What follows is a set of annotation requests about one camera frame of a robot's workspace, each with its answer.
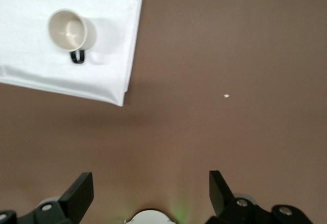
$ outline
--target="white cloth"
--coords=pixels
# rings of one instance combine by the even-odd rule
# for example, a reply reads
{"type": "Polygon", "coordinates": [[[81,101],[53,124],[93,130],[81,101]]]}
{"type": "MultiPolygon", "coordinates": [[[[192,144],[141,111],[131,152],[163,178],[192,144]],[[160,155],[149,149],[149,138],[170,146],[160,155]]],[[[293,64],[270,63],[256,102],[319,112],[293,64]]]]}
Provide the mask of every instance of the white cloth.
{"type": "Polygon", "coordinates": [[[0,82],[123,105],[142,0],[0,2],[0,82]],[[97,30],[83,64],[73,63],[49,38],[48,18],[63,8],[97,30]]]}

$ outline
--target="white mug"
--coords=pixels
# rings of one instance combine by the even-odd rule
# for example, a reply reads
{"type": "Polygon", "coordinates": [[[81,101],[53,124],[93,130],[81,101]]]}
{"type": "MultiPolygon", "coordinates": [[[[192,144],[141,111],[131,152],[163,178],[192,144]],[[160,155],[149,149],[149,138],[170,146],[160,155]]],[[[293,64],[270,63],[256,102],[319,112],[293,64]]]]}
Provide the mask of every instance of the white mug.
{"type": "Polygon", "coordinates": [[[58,10],[50,16],[48,31],[52,41],[70,52],[72,61],[78,64],[84,62],[84,51],[91,48],[97,38],[96,29],[88,19],[67,9],[58,10]]]}

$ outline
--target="table surface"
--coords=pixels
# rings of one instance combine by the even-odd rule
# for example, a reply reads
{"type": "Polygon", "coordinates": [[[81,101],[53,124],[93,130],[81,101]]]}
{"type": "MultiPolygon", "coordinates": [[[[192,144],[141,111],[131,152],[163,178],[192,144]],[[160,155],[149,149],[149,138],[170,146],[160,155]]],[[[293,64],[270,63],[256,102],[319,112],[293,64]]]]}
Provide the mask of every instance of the table surface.
{"type": "Polygon", "coordinates": [[[92,171],[82,224],[145,208],[201,224],[218,169],[266,210],[327,223],[326,3],[144,0],[122,108],[0,85],[0,209],[24,215],[92,171]]]}

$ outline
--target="black mug handle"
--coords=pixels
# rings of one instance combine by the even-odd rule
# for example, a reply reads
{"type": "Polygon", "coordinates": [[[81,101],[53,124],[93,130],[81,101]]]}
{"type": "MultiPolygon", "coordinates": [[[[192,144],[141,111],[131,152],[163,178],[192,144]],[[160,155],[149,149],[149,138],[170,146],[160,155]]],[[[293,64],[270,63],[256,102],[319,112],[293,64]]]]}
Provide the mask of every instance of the black mug handle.
{"type": "Polygon", "coordinates": [[[80,49],[80,59],[77,60],[76,58],[76,51],[75,52],[71,52],[71,57],[72,57],[72,61],[77,63],[77,64],[82,64],[84,62],[84,50],[80,49]]]}

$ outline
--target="silver bolt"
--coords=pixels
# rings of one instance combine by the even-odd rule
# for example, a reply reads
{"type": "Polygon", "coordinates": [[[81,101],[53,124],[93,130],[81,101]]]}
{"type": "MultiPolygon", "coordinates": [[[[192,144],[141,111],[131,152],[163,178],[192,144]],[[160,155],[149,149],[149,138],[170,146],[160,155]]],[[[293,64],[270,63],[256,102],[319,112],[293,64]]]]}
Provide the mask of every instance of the silver bolt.
{"type": "Polygon", "coordinates": [[[245,200],[237,200],[236,202],[239,206],[247,207],[247,202],[245,200]]]}
{"type": "Polygon", "coordinates": [[[0,220],[4,220],[4,219],[6,219],[6,217],[7,217],[7,214],[1,214],[0,215],[0,220]]]}
{"type": "Polygon", "coordinates": [[[285,206],[280,207],[279,211],[281,213],[283,213],[284,215],[292,215],[292,211],[289,208],[285,207],[285,206]]]}
{"type": "Polygon", "coordinates": [[[50,210],[51,208],[52,208],[52,205],[48,204],[48,205],[44,205],[44,206],[42,207],[42,210],[43,210],[43,211],[47,211],[47,210],[50,210]]]}

